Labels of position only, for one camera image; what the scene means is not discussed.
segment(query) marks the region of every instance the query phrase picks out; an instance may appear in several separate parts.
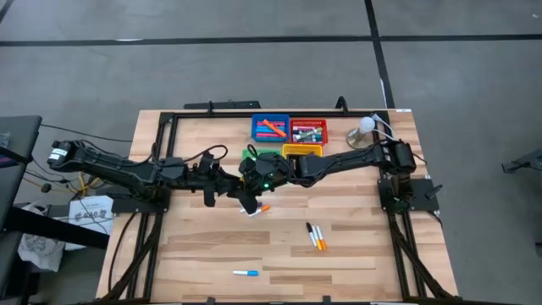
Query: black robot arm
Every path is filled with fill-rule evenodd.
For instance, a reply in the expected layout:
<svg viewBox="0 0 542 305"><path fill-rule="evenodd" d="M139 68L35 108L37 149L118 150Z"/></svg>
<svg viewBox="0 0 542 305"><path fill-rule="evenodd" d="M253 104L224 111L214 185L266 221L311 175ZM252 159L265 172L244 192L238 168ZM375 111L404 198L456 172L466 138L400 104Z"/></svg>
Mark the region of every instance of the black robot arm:
<svg viewBox="0 0 542 305"><path fill-rule="evenodd" d="M373 145L327 157L316 155L285 159L279 154L257 154L249 145L255 160L246 158L239 171L242 178L226 173L219 160L207 150L199 164L189 167L182 158L133 162L105 152L88 141L56 141L47 160L59 172L82 171L130 190L132 196L152 202L160 200L164 189L203 191L208 207L215 204L214 194L226 194L240 200L249 213L257 209L256 196L274 191L286 183L311 187L326 175L367 166L377 166L399 181L397 194L408 194L408 177L416 169L411 148L402 141L380 141Z"/></svg>

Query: plastic container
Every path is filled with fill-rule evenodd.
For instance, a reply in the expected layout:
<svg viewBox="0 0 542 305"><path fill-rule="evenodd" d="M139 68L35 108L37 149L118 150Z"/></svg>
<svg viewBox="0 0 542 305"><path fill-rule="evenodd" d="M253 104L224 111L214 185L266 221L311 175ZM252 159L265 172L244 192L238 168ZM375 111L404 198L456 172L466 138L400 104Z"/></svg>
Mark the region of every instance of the plastic container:
<svg viewBox="0 0 542 305"><path fill-rule="evenodd" d="M282 146L282 157L288 158L288 155L308 155L314 153L322 157L322 147L316 144L284 144Z"/></svg>
<svg viewBox="0 0 542 305"><path fill-rule="evenodd" d="M258 148L256 147L257 154L260 155L261 153L278 153L280 154L279 149L273 149L273 148ZM243 154L241 156L241 160L244 160L245 158L251 158L254 160L255 158L248 152L248 149L243 149Z"/></svg>
<svg viewBox="0 0 542 305"><path fill-rule="evenodd" d="M263 121L264 119L269 122L285 122L286 137L257 137L257 122ZM288 114L254 114L252 116L252 139L254 139L254 141L286 142L290 139L290 132L290 116L288 116Z"/></svg>
<svg viewBox="0 0 542 305"><path fill-rule="evenodd" d="M322 141L313 143L298 143L294 142L294 127L295 126L310 126L310 127L322 127ZM328 143L328 125L325 119L292 119L290 121L290 142L299 145L321 145L324 146Z"/></svg>

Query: yellow bin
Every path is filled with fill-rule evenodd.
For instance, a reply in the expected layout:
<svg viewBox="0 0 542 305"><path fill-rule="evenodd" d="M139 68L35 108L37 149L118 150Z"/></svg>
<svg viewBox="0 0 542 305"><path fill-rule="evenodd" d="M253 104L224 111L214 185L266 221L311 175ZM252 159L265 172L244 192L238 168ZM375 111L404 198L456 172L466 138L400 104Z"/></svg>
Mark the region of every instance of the yellow bin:
<svg viewBox="0 0 542 305"><path fill-rule="evenodd" d="M322 157L322 147L320 145L311 144L284 144L282 146L282 157L288 158L288 155L308 155L314 153Z"/></svg>

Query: wooden tabletop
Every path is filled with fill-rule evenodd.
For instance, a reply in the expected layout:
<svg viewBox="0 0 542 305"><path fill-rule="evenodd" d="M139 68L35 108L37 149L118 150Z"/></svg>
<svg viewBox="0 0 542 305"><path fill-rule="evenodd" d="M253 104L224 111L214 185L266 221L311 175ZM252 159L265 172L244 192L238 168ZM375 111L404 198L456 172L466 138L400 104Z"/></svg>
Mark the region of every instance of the wooden tabletop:
<svg viewBox="0 0 542 305"><path fill-rule="evenodd" d="M149 155L160 112L140 112L130 159L138 161ZM397 136L423 156L412 112L390 110L389 114ZM327 119L329 143L324 146L324 155L351 150L346 132L358 124L359 118ZM166 128L162 152L168 134ZM190 157L224 144L230 152L221 165L238 174L242 150L248 143L256 148L281 148L280 144L255 143L251 119L181 119L174 156ZM417 163L412 177L424 177L426 167ZM216 208L207 208L201 192L174 191L163 218L151 301L204 302L207 297L216 297L219 302L314 302L321 301L322 295L335 301L401 300L388 221L380 209L378 178L377 168L364 168L329 175L310 189L283 186L261 197L271 209L252 218L239 213L235 199L217 197ZM435 279L456 294L439 223L425 212L411 213L411 217L419 257ZM97 297L107 292L113 250L128 218L123 214L114 221ZM312 247L306 221L322 228L328 251ZM113 266L113 283L131 262L138 225L139 215L122 241ZM408 258L405 261L410 291L416 295L412 268ZM142 295L146 269L147 261L141 266L137 297ZM246 269L258 270L260 275L232 274Z"/></svg>

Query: orange object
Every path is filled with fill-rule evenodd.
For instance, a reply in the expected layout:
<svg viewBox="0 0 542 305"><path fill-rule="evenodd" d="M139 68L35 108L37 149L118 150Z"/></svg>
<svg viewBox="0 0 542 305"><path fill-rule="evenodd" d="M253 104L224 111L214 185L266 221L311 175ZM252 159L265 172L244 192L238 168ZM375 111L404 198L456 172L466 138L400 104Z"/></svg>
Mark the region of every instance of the orange object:
<svg viewBox="0 0 542 305"><path fill-rule="evenodd" d="M264 119L263 120L263 123L269 127L272 131L276 132L277 134L279 134L279 136L282 136L282 137L286 137L286 134L282 131L282 130L279 130L277 127L275 127L273 124L269 123L268 120Z"/></svg>

